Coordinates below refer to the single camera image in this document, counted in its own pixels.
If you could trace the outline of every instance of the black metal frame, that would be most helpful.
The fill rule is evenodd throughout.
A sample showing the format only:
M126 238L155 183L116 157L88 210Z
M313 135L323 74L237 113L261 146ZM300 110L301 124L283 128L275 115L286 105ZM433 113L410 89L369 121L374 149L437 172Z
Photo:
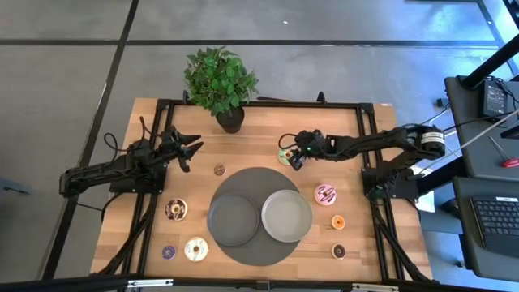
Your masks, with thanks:
M101 123L106 111L106 107L108 105L109 97L114 86L114 81L116 75L118 73L119 64L122 59L122 55L126 46L159 46L159 45L333 45L333 46L379 46L379 47L453 47L453 48L474 48L478 49L495 49L501 48L504 46L504 42L497 32L497 28L494 25L494 21L492 20L490 14L485 7L483 0L441 0L441 2L472 2L476 3L483 14L483 17L487 21L488 27L494 36L494 41L357 41L357 40L128 40L128 36L131 30L131 25L133 24L133 20L135 18L135 13L137 11L137 7L139 5L139 0L132 0L130 9L128 11L128 16L126 22L124 24L122 34L118 39L0 39L0 46L4 45L58 45L58 46L116 46L116 51L114 54L114 58L109 68L108 76L106 78L105 89L101 95L101 99L99 105L97 107L96 113L94 114L90 129L88 131L87 139L85 140L85 144L83 150L81 152L78 166L86 166L89 164L90 159L92 157L93 149L97 140L97 135L101 128ZM519 74L519 70L517 66L513 62L513 60L508 61L508 65L512 70L513 74ZM332 108L349 108L355 109L359 118L361 114L367 114L368 119L370 121L370 130L372 133L376 132L375 125L375 117L370 110L370 104L323 104L319 102L284 102L284 101L275 101L275 104L269 104L268 101L252 101L248 106L289 106L289 107L332 107ZM360 128L361 124L363 125L362 118L359 118L359 134L363 135L364 128ZM155 126L153 124L153 130L157 131L158 123ZM375 157L377 161L381 160L380 151L375 152ZM364 165L368 167L370 165L369 156L364 156ZM75 206L78 198L68 199L63 207L62 212L60 214L60 222L57 226L57 229L54 231L54 234L51 238L52 248L49 251L48 256L45 258L45 268L42 272L42 279L49 280L54 278L55 270L58 266L58 261L60 255L62 253L62 249L64 247L66 236L68 234L68 230L70 229L72 218L75 212ZM131 224L131 228L134 229L138 223L138 218L140 218L142 213L142 206L144 203L144 194L137 195L137 201L135 205L135 211L133 216L133 221ZM392 234L396 236L396 232L394 230L394 220L392 218L392 208L390 202L384 208L384 211L391 216L388 216L388 227L391 230ZM380 245L379 254L384 256L384 259L380 258L380 267L381 267L381 275L383 278L387 278L387 265L385 264L385 253L380 253L380 249L384 251L384 246L379 244L382 243L382 239L380 238L380 232L376 231L375 234L377 237L377 246ZM141 260L145 257L146 252L144 249L141 250ZM131 259L126 259L123 262L122 270L126 272L129 270L131 264ZM403 272L401 263L396 260L396 270L397 277L399 279L403 278ZM139 263L139 273L142 274L144 271L144 260ZM278 285L280 287L284 286L283 281L280 281ZM328 288L330 285L328 284L315 284L316 288L326 287Z
M515 0L503 0L504 6L508 9L508 13L512 16L513 22L519 28L519 5L514 3Z
M142 280L161 280L164 286L220 286L232 288L252 288L256 290L270 289L340 289L341 291L352 291L355 289L370 291L367 287L370 283L365 282L339 282L339 281L255 281L255 280L234 280L227 279L194 279L194 278L163 278L163 277L141 277L138 274L127 275L96 275L95 277L75 277L67 279L55 279L46 281L27 281L10 284L0 284L2 291L6 292L93 292L107 290L124 290L126 288L135 288L137 281ZM489 292L494 290L484 290L476 288L467 288L451 285L438 285L431 282L422 281L403 281L388 279L380 283L374 284L380 286L394 287L387 289L391 291L421 291L421 292Z
M165 100L160 99L157 101L157 107L156 107L156 113L155 117L153 119L153 126L152 126L152 133L157 133L158 123L161 120L161 113L164 110L167 110L168 114L166 117L166 124L171 124L171 121L173 119L174 114L174 107L177 105L193 105L189 101L186 102L185 100ZM347 109L347 110L355 110L357 122L358 122L358 133L360 136L363 136L366 134L366 129L364 125L363 115L366 114L368 117L368 121L370 123L369 127L372 132L376 132L376 124L375 124L375 111L373 110L373 104L371 103L328 103L324 99L324 95L320 94L318 96L318 99L316 102L292 102L292 101L250 101L247 104L244 104L245 107L250 106L261 106L261 107L289 107L289 108L325 108L325 109ZM377 161L382 161L382 155L381 152L378 151L375 153L377 157ZM362 154L363 158L363 164L364 167L369 167L371 165L370 157L367 153ZM144 199L143 196L139 195L138 200L135 204L135 210L134 215L131 219L132 221L132 229L130 232L135 230L136 222L139 221L140 218L140 210L142 209L142 200ZM157 202L157 195L152 195L150 198L150 204L155 204ZM388 228L391 232L391 235L393 237L397 237L396 233L396 226L394 223L394 218L392 214L391 209L391 201L385 202L385 216L388 221ZM387 259L384 252L384 240L382 237L381 230L379 229L378 225L375 223L375 206L373 204L370 204L371 206L371 215L373 218L373 226L375 230L375 240L376 240L376 246L379 256L379 264L380 264L380 276L382 280L389 279L388 276L388 266L387 266ZM137 268L137 274L141 277L144 277L144 269L145 269L145 262L148 254L148 247L149 247L149 240L151 236L151 230L152 230L152 224L149 224L146 227L146 230L144 231L144 239L143 244L141 246L140 250L140 256L139 256L139 265ZM129 263L131 262L132 253L130 252L128 254L128 257L125 259L123 264L123 273L129 272ZM396 253L393 252L393 259L395 261L395 269L397 273L397 279L403 280L404 279L404 273L402 264L398 260ZM185 278L184 281L199 281L199 283L207 282L207 283L213 283L212 279L188 279ZM232 285L236 284L235 280L227 280ZM277 283L278 281L260 281L259 283L267 284L268 286L271 286L273 283ZM225 283L225 280L219 280L217 283L222 284ZM255 287L258 288L258 281L254 281ZM349 282L334 282L338 285L340 285L341 289L345 288L345 285L349 285ZM298 286L294 284L294 287L300 287L304 288L305 286Z

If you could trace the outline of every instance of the gray plate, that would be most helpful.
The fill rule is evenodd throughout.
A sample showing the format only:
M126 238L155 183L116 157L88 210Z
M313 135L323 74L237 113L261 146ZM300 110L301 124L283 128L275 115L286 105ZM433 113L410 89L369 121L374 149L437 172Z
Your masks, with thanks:
M249 241L259 223L256 206L243 195L223 195L214 200L209 209L209 231L215 241L228 247Z
M305 197L296 191L281 190L265 201L261 220L270 236L283 243L294 243L310 231L313 214Z

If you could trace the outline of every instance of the dark gray plate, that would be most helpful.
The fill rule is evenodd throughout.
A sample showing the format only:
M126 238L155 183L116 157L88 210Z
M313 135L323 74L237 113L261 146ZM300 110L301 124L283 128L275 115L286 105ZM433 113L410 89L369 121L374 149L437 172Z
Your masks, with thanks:
M254 167L229 176L218 187L212 202L223 195L240 194L252 200L260 214L265 200L279 190L298 192L298 188L285 175L268 168ZM248 242L236 247L227 247L219 242L217 245L228 257L242 264L266 266L283 260L294 251L298 242L277 241L267 233L263 224L259 224L258 230Z
M215 241L228 247L249 241L259 223L257 207L243 195L223 195L214 200L209 209L209 232Z

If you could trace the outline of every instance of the concrete floor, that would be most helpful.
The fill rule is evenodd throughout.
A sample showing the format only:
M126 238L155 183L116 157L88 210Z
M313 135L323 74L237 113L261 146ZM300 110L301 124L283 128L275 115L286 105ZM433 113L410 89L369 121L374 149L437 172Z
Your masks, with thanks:
M486 0L507 41L517 34L500 0ZM130 0L3 0L0 38L117 39ZM474 3L392 0L141 1L131 39L492 40ZM114 47L0 46L0 177L31 187L31 195L0 195L0 282L38 277L62 198L58 176L76 164L95 113ZM180 98L186 55L198 47L127 47L101 132L122 141L136 97ZM313 101L385 102L400 124L439 110L446 76L468 74L495 51L471 48L236 46L260 80L261 95ZM501 67L495 75L512 74ZM437 126L453 124L445 114ZM457 138L448 139L451 148ZM92 163L110 159L98 140ZM81 195L101 207L107 187ZM87 275L100 228L99 212L77 208L57 277ZM452 265L457 236L424 233L436 280L519 290L517 283L477 278ZM178 288L179 290L199 290Z

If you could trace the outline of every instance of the black desk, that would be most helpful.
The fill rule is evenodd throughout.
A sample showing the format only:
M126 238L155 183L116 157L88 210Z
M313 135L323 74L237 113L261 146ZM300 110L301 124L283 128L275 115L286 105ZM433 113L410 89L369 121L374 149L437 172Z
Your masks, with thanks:
M519 83L506 82L508 88L519 97ZM445 87L456 124L467 122L478 117L479 91L465 90L454 77L445 79ZM511 117L507 125L516 121ZM472 122L457 128L460 144L474 138L492 124L487 121ZM453 182L455 195L461 214L461 246L464 251L467 268L474 270L480 277L489 277L509 281L519 281L519 258L499 255L487 251L481 243L477 222L475 221L470 197L473 195L517 195L519 190L519 167L505 169L500 166L503 161L494 144L494 140L510 157L519 157L519 141L501 139L500 133L506 129L496 127L463 148L463 157L457 158L447 165L433 171L425 178L418 180L418 191L425 194L430 190Z
M506 82L510 91L519 97L519 82ZM451 103L454 122L456 124L478 118L479 90L465 90L456 78L445 79L447 96ZM509 109L512 111L512 98L508 99ZM516 122L516 117L511 117L507 124ZM460 144L464 144L477 134L487 129L492 124L487 121L472 122L457 128L457 136ZM495 148L488 136L504 149L510 157L519 157L519 141L502 139L501 132L506 129L496 127L487 134L475 140L471 145L463 148L463 161L467 174L472 178L489 178L519 182L519 167L505 169L500 166L503 158Z
M519 281L519 258L496 254L483 248L470 205L470 197L475 195L495 195L496 191L502 196L517 195L519 184L477 178L454 178L453 186L460 209L464 233L461 246L467 268L472 269L479 277Z

